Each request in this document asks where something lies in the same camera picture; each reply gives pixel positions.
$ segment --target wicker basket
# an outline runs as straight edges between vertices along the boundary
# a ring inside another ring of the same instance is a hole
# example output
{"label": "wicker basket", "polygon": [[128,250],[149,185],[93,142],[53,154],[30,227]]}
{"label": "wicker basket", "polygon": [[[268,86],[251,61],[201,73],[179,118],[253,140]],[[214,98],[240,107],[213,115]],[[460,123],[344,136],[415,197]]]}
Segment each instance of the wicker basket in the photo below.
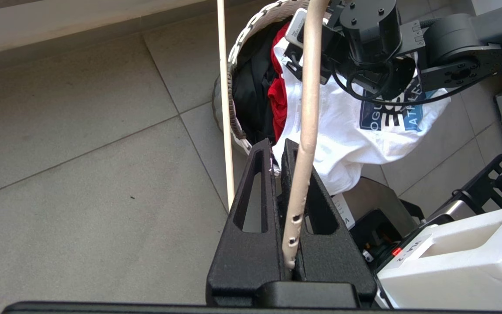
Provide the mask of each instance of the wicker basket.
{"label": "wicker basket", "polygon": [[[251,150],[251,143],[247,141],[247,136],[245,132],[241,129],[239,121],[235,115],[235,105],[232,97],[232,74],[237,66],[237,54],[239,54],[240,48],[245,44],[247,39],[262,30],[266,26],[280,22],[289,16],[295,14],[295,11],[299,8],[306,8],[309,4],[309,0],[278,0],[268,4],[262,8],[257,14],[255,14],[245,28],[239,33],[235,44],[231,48],[229,56],[227,58],[227,89],[228,89],[228,105],[230,107],[230,126],[231,135],[233,143],[240,147],[246,155],[249,155]],[[222,130],[222,101],[219,79],[214,84],[213,91],[213,113],[214,118],[217,122],[218,127]],[[279,174],[280,169],[275,166],[275,173]]]}

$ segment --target printed logo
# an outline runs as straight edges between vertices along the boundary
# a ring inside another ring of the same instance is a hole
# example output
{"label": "printed logo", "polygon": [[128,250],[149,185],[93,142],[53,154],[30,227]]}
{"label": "printed logo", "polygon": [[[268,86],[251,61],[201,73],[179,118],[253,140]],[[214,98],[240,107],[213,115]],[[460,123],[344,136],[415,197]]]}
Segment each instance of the printed logo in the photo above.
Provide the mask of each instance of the printed logo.
{"label": "printed logo", "polygon": [[[433,93],[424,93],[418,77],[414,77],[406,90],[392,102],[424,100]],[[418,125],[424,117],[424,106],[383,106],[369,101],[361,103],[360,128],[371,131],[420,131]]]}

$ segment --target tile floor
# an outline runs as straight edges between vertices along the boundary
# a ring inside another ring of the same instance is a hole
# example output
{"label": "tile floor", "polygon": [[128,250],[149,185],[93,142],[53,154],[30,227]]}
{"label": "tile floor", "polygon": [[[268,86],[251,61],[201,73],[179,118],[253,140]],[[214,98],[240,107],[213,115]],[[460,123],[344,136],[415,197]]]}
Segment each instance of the tile floor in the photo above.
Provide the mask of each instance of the tile floor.
{"label": "tile floor", "polygon": [[[228,42],[265,3],[227,11]],[[398,3],[404,21],[458,12]],[[227,206],[209,102],[216,31],[207,14],[0,70],[0,311],[19,300],[204,303]],[[453,97],[415,151],[364,175],[431,213],[502,153],[500,85]],[[244,165],[234,151],[236,181]]]}

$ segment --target clothes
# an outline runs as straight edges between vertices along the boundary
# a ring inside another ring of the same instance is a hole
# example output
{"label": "clothes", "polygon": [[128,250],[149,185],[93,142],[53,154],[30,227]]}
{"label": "clothes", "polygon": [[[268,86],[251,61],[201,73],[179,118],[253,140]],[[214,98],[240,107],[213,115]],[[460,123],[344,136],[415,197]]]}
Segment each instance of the clothes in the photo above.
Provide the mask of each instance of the clothes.
{"label": "clothes", "polygon": [[284,78],[282,77],[282,68],[276,59],[275,46],[284,37],[285,32],[289,27],[289,22],[287,22],[283,28],[281,28],[276,34],[275,39],[272,42],[271,48],[271,62],[275,69],[277,77],[272,82],[271,87],[268,89],[268,99],[271,101],[272,109],[272,126],[275,131],[275,143],[280,138],[282,131],[284,130],[285,119],[287,115],[287,101],[284,86]]}
{"label": "clothes", "polygon": [[[302,83],[283,65],[288,42],[285,38],[275,45],[275,55],[282,65],[287,95],[287,119],[284,131],[273,147],[280,164],[285,139],[299,143],[301,133]],[[363,88],[352,85],[362,95]],[[444,95],[445,89],[422,93],[413,80],[406,94],[394,102],[420,100]],[[363,164],[384,164],[410,153],[443,113],[450,98],[422,106],[376,106],[361,102],[343,91],[331,77],[319,91],[319,135],[313,166],[327,191],[336,195],[354,187],[361,177]]]}
{"label": "clothes", "polygon": [[267,92],[277,77],[271,61],[272,42],[284,24],[286,21],[263,28],[245,42],[237,55],[232,84],[235,115],[251,144],[265,138],[275,140]]}

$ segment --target white t-shirt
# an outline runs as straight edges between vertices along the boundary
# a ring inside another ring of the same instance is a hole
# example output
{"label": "white t-shirt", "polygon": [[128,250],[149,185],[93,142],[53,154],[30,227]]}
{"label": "white t-shirt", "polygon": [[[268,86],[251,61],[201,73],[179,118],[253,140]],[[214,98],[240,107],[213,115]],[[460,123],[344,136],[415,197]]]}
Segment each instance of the white t-shirt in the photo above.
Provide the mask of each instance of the white t-shirt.
{"label": "white t-shirt", "polygon": [[[273,155],[281,164],[285,139],[299,143],[301,133],[302,82],[286,67],[288,41],[282,38],[274,47],[281,64],[288,101],[287,118]],[[362,95],[363,88],[353,84]],[[343,91],[331,77],[320,86],[319,135],[313,166],[327,191],[336,195],[354,187],[363,164],[384,164],[410,153],[443,113],[450,97],[421,106],[380,106],[361,102]],[[417,78],[407,89],[406,101],[444,95],[445,89],[422,93]],[[404,94],[393,102],[404,102]]]}

